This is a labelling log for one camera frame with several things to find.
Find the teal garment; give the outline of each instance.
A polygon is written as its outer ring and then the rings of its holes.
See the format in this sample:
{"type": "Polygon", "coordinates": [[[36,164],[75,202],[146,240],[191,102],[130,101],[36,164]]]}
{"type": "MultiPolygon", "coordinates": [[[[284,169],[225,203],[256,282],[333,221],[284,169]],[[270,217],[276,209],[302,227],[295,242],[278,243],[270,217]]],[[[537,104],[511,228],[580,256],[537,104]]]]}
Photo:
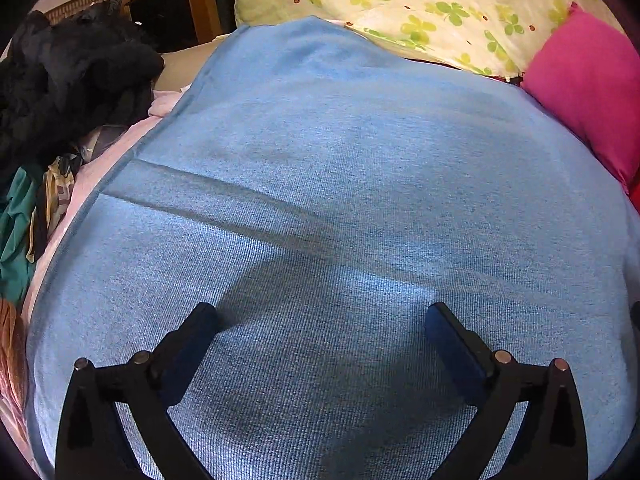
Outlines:
{"type": "Polygon", "coordinates": [[[27,260],[28,231],[42,177],[38,180],[34,173],[19,168],[0,199],[0,298],[11,301],[19,312],[35,270],[27,260]]]}

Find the magenta cushion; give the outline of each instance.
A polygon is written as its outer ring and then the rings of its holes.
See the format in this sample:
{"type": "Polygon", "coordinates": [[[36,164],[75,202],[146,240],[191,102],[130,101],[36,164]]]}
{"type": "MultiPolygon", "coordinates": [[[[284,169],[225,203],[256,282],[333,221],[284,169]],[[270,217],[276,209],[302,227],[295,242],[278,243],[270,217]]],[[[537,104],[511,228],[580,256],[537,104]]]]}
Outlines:
{"type": "Polygon", "coordinates": [[[531,61],[522,87],[590,147],[628,194],[640,167],[640,56],[631,41],[573,4],[531,61]]]}

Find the screw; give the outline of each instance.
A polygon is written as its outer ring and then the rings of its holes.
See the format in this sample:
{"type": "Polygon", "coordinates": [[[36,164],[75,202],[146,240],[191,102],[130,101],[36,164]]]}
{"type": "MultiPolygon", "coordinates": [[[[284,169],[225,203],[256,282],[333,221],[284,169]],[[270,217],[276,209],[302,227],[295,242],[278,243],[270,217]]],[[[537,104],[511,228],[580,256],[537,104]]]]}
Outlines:
{"type": "Polygon", "coordinates": [[[506,350],[498,350],[495,354],[495,360],[503,365],[511,362],[511,354],[506,350]]]}
{"type": "Polygon", "coordinates": [[[561,357],[556,357],[554,359],[554,364],[556,365],[556,368],[561,372],[565,372],[569,369],[569,363],[567,363],[567,361],[565,361],[561,357]]]}
{"type": "Polygon", "coordinates": [[[137,365],[143,365],[144,363],[149,361],[150,357],[151,352],[148,352],[147,350],[141,350],[140,352],[136,352],[135,354],[133,354],[131,360],[137,365]]]}
{"type": "Polygon", "coordinates": [[[89,364],[89,359],[87,359],[86,357],[81,357],[79,359],[76,359],[76,362],[74,363],[74,368],[76,370],[82,370],[83,368],[86,368],[88,364],[89,364]]]}

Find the yellow floral fabric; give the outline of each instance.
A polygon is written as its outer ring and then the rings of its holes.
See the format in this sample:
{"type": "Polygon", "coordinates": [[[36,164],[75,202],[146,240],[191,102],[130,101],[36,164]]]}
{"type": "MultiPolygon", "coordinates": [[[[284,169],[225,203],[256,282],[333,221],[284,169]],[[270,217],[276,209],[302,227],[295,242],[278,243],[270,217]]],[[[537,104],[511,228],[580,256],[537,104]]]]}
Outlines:
{"type": "Polygon", "coordinates": [[[340,20],[400,56],[509,77],[527,69],[572,2],[622,30],[601,0],[236,0],[236,18],[340,20]]]}

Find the pink fabric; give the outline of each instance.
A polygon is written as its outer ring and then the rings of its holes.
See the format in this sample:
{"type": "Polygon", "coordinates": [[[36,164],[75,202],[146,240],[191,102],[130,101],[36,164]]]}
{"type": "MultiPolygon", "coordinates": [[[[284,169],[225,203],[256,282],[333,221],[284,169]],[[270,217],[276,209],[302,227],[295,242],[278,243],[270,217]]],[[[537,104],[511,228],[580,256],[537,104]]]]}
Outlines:
{"type": "Polygon", "coordinates": [[[622,184],[640,167],[640,56],[607,23],[572,5],[525,72],[524,88],[622,184]]]}
{"type": "MultiPolygon", "coordinates": [[[[174,108],[180,97],[182,97],[182,93],[155,91],[154,97],[155,99],[151,108],[149,108],[149,118],[134,124],[100,157],[92,160],[87,165],[82,166],[78,171],[74,192],[71,195],[71,202],[66,210],[65,217],[61,220],[60,224],[58,224],[58,227],[56,227],[56,230],[47,243],[44,254],[36,263],[36,270],[33,275],[33,279],[31,280],[26,298],[22,304],[22,320],[24,321],[25,331],[28,330],[31,314],[33,313],[33,305],[35,304],[36,297],[40,291],[42,280],[47,273],[47,268],[49,267],[51,259],[56,253],[58,245],[64,237],[66,230],[69,228],[69,224],[71,224],[71,221],[80,209],[80,206],[84,203],[84,200],[86,200],[89,193],[92,192],[98,182],[100,182],[101,178],[113,167],[120,157],[174,108]]],[[[36,473],[39,473],[35,460],[33,459],[31,446],[27,440],[24,418],[21,418],[21,416],[21,413],[16,414],[15,410],[12,410],[9,407],[6,399],[0,397],[0,420],[4,424],[5,428],[7,428],[9,435],[11,435],[16,446],[20,449],[24,457],[34,468],[36,473]]]]}

